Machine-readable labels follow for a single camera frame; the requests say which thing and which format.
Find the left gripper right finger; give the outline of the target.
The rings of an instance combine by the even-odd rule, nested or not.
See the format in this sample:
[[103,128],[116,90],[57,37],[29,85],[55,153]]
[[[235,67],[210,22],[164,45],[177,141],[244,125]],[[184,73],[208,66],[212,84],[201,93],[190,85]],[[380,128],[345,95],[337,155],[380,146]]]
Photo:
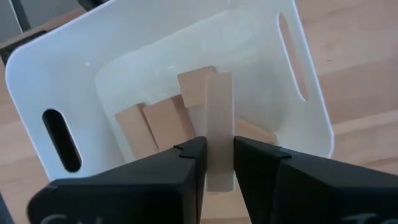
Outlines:
[[398,175],[236,136],[252,224],[398,224]]

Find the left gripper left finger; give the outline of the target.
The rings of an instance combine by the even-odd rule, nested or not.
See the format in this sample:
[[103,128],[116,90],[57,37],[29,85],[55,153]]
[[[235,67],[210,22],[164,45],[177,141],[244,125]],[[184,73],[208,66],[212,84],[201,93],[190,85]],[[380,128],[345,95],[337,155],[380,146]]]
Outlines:
[[27,206],[31,224],[200,224],[203,136],[83,178],[57,179]]

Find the light wooden cube block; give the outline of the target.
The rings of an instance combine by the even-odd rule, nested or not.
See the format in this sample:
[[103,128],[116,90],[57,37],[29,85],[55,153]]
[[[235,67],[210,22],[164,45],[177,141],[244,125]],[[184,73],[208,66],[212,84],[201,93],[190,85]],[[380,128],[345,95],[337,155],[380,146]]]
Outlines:
[[214,73],[216,68],[207,66],[177,75],[183,102],[187,108],[204,104],[206,77]]

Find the white plastic bin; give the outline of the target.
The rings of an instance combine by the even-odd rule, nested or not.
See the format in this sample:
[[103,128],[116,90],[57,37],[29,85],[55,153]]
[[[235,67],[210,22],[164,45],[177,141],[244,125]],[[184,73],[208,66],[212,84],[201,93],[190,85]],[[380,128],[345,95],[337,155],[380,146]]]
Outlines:
[[135,157],[115,114],[180,93],[179,73],[234,77],[234,113],[287,149],[334,134],[294,0],[110,0],[18,47],[6,85],[50,180]]

